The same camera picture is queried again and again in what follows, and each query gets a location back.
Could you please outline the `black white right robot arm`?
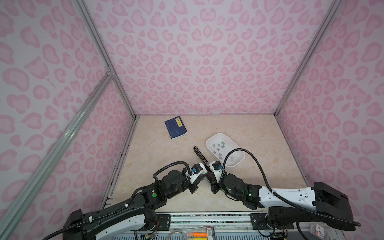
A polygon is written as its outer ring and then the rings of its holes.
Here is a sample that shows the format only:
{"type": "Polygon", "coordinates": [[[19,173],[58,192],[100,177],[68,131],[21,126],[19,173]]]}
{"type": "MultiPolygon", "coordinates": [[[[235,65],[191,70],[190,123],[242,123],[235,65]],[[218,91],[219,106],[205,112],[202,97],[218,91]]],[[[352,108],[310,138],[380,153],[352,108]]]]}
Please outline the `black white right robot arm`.
{"type": "Polygon", "coordinates": [[[266,221],[270,225],[289,225],[297,222],[321,222],[342,230],[355,231],[349,198],[322,182],[301,189],[272,189],[246,184],[233,174],[224,177],[220,185],[211,179],[213,194],[222,191],[227,197],[241,202],[251,210],[267,209],[266,221]]]}

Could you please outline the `white plastic tray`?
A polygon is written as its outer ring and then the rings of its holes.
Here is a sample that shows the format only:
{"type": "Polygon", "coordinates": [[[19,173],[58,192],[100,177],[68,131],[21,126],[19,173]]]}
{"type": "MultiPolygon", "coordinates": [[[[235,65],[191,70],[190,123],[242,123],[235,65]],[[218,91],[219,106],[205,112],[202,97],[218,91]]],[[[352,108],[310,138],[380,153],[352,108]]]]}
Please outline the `white plastic tray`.
{"type": "MultiPolygon", "coordinates": [[[[225,157],[230,151],[239,148],[239,146],[223,133],[217,133],[210,137],[206,141],[206,147],[212,156],[222,164],[224,163],[225,157]]],[[[238,151],[232,153],[227,162],[226,168],[233,168],[239,165],[245,159],[245,153],[238,151]]]]}

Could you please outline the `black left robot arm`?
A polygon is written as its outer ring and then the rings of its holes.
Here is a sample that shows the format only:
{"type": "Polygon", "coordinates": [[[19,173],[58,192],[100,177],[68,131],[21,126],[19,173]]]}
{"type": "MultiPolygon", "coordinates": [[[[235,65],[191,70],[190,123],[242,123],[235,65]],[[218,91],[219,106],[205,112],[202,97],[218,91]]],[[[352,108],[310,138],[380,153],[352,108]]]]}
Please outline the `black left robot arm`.
{"type": "Polygon", "coordinates": [[[73,212],[64,226],[64,240],[104,240],[126,231],[152,231],[159,226],[156,210],[171,198],[187,190],[194,193],[208,173],[202,167],[172,170],[161,180],[157,171],[154,182],[140,187],[131,197],[109,208],[84,214],[73,212]]]}

